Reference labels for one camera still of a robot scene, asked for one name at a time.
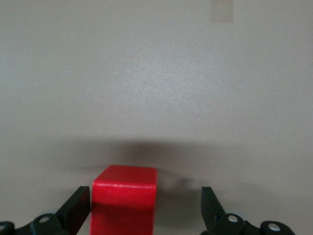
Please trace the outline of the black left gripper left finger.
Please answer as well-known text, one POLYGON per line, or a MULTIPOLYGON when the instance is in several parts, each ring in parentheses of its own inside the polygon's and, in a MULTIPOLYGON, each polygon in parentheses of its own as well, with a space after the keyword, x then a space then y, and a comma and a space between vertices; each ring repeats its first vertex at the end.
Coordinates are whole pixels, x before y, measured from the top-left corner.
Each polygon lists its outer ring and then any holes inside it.
POLYGON ((55 213, 40 215, 20 228, 0 221, 0 235, 77 235, 89 213, 90 190, 80 186, 55 213))

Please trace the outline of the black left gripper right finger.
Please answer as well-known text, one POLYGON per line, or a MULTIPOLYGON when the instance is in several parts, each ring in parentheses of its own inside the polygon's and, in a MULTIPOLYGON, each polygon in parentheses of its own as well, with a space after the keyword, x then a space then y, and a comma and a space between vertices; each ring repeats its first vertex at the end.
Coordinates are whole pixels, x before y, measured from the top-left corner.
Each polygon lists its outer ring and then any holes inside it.
POLYGON ((211 187, 201 188, 201 215, 206 230, 200 235, 295 235, 277 221, 264 221, 255 227, 239 215, 226 213, 211 187))

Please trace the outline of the red cube block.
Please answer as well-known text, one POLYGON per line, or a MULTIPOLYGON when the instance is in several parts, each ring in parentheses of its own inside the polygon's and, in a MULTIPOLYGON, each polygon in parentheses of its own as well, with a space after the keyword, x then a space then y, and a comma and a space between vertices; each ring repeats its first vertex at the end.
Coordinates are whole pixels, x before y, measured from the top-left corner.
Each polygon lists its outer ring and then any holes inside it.
POLYGON ((89 235, 153 235, 157 170, 110 165, 92 184, 89 235))

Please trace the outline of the brown paper table cover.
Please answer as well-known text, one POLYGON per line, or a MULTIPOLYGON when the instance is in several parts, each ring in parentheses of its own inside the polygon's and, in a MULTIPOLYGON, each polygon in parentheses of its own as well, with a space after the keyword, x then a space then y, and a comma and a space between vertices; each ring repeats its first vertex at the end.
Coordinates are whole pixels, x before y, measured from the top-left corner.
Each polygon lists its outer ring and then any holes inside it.
POLYGON ((57 210, 109 165, 158 170, 155 235, 200 196, 313 235, 313 0, 0 0, 0 221, 57 210))

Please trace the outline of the small tape patch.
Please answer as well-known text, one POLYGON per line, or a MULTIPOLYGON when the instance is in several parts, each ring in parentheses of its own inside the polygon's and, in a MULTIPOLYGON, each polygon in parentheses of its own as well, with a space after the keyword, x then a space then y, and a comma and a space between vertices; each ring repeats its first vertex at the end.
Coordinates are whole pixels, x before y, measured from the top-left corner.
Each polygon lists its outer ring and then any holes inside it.
POLYGON ((210 18, 213 23, 234 21, 234 0, 211 0, 210 18))

